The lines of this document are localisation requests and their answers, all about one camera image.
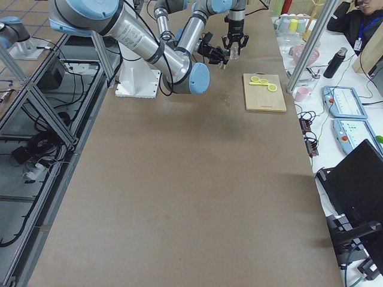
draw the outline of robot arm mount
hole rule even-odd
[[[21,20],[14,16],[4,17],[0,19],[0,45],[9,49],[14,43],[17,43],[21,54],[27,55],[36,51],[36,46]]]

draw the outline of metal pole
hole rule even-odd
[[[330,20],[330,17],[335,10],[335,6],[337,6],[338,1],[335,0],[327,0],[323,6],[323,10],[319,15],[319,18],[312,30],[311,36],[308,39],[305,48],[302,51],[302,55],[297,63],[297,66],[294,69],[293,74],[290,77],[290,80],[287,84],[287,93],[292,93],[300,76],[302,75],[303,70],[306,69],[307,62],[311,56],[312,51],[314,50],[315,45],[317,44],[319,38],[322,35],[327,22]]]
[[[105,71],[105,74],[107,75],[108,81],[113,81],[112,77],[114,75],[114,71],[108,58],[107,48],[105,47],[102,37],[95,31],[92,31],[92,40],[93,44],[95,45],[97,55],[100,58],[101,65]]]
[[[17,80],[22,84],[28,83],[28,77],[25,75],[20,66],[13,60],[11,55],[0,45],[0,60],[2,60],[5,66],[12,72]]]
[[[0,60],[2,60],[5,66],[13,73],[13,75],[25,85],[27,91],[27,98],[36,110],[41,114],[51,128],[57,133],[57,135],[64,141],[68,148],[73,147],[75,142],[74,135],[71,134],[68,127],[59,118],[56,111],[50,106],[47,99],[41,93],[39,88],[29,80],[21,67],[14,61],[11,55],[0,46]]]

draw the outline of pink cup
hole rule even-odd
[[[310,94],[310,89],[306,87],[299,87],[297,89],[297,93],[295,94],[295,101],[296,102],[303,101],[308,94]]]

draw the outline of black electronic device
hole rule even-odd
[[[40,90],[56,89],[60,87],[64,74],[65,68],[63,67],[63,64],[59,61],[59,59],[56,59],[44,72],[44,75],[42,75],[41,79],[37,83],[37,87]]]
[[[329,171],[320,170],[317,178],[337,213],[344,214],[352,228],[333,232],[333,243],[360,240],[379,272],[383,273],[382,155],[364,140],[336,167]]]

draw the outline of table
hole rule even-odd
[[[243,73],[287,83],[268,13],[245,31],[203,95],[107,94],[28,286],[342,286],[291,96],[245,110]]]
[[[284,66],[286,69],[295,67],[295,63],[292,57],[288,56],[285,53],[284,40],[283,37],[278,38],[278,43],[281,50],[281,55],[283,57]],[[295,44],[303,43],[299,40],[294,41]],[[346,47],[348,49],[346,59],[349,59],[353,52],[352,47],[346,40],[343,34],[337,32],[323,31],[323,34],[320,38],[319,52],[320,57],[313,64],[314,66],[327,65],[328,62],[332,59],[334,54],[341,48]],[[304,111],[315,111],[317,114],[320,114],[317,117],[312,126],[312,131],[320,136],[320,144],[318,147],[319,156],[316,156],[312,160],[312,171],[316,173],[322,167],[334,167],[336,166],[344,157],[345,154],[342,152],[340,146],[337,144],[335,137],[333,136],[331,117],[327,109],[323,109],[322,101],[322,92],[321,89],[324,86],[344,86],[344,87],[354,87],[359,96],[372,97],[370,99],[361,98],[363,103],[365,102],[377,102],[382,100],[382,96],[379,94],[379,91],[375,88],[372,83],[369,83],[369,89],[366,87],[368,82],[367,76],[365,74],[356,74],[352,69],[352,63],[356,60],[357,56],[353,56],[350,61],[344,62],[341,64],[338,71],[335,73],[332,79],[327,79],[321,77],[318,84],[315,86],[315,89],[312,91],[310,96],[308,96],[303,102],[297,102],[300,107],[297,107],[297,112],[300,112],[300,108]],[[326,67],[320,68],[321,74],[325,71]],[[371,124],[374,132],[377,135],[383,134],[383,104],[379,103],[373,106],[364,107],[368,114],[368,121]],[[326,216],[335,214],[335,210],[332,207],[329,198],[326,192],[323,190],[321,185],[317,182],[317,188],[321,195],[321,201],[323,204],[323,209]],[[360,277],[360,272],[357,270],[357,266],[362,261],[356,261],[352,263],[348,269],[348,282],[349,285],[351,282],[355,282]],[[383,276],[379,275],[374,281],[363,281],[358,284],[363,287],[379,287],[383,285]]]

